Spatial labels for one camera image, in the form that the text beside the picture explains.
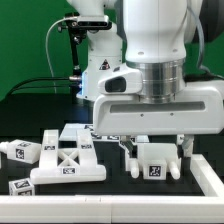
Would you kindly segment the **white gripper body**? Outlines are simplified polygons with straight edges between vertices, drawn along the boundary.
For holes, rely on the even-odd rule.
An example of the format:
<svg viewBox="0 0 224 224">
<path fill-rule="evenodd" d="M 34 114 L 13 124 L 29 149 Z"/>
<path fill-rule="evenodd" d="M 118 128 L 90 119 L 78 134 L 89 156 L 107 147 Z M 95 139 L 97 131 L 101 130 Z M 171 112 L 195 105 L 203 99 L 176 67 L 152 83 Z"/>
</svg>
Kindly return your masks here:
<svg viewBox="0 0 224 224">
<path fill-rule="evenodd" d="M 217 134 L 224 129 L 224 81 L 190 82 L 170 103 L 137 95 L 101 95 L 94 104 L 98 135 Z"/>
</svg>

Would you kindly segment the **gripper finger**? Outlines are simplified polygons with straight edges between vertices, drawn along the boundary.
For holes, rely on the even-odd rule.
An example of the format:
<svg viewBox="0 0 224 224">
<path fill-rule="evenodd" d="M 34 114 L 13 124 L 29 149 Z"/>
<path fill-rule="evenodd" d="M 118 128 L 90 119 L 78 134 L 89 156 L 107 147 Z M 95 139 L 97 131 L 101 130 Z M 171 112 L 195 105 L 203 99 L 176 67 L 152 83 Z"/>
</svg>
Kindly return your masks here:
<svg viewBox="0 0 224 224">
<path fill-rule="evenodd" d="M 120 145 L 127 150 L 131 158 L 137 157 L 137 145 L 130 136 L 121 136 Z"/>
<path fill-rule="evenodd" d="M 182 149 L 185 157 L 190 157 L 193 153 L 194 136 L 187 134 L 178 135 L 177 145 Z"/>
</svg>

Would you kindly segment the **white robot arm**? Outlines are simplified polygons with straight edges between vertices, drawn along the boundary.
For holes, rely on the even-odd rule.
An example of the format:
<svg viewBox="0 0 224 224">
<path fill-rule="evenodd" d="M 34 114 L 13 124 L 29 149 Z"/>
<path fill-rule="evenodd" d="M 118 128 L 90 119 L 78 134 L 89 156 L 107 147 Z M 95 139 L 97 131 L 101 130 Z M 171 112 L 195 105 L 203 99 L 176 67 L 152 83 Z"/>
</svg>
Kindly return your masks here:
<svg viewBox="0 0 224 224">
<path fill-rule="evenodd" d="M 88 60 L 79 97 L 93 103 L 93 129 L 119 137 L 132 158 L 151 149 L 138 136 L 224 130 L 224 80 L 203 64 L 184 70 L 186 43 L 202 40 L 205 0 L 67 0 L 87 33 Z"/>
</svg>

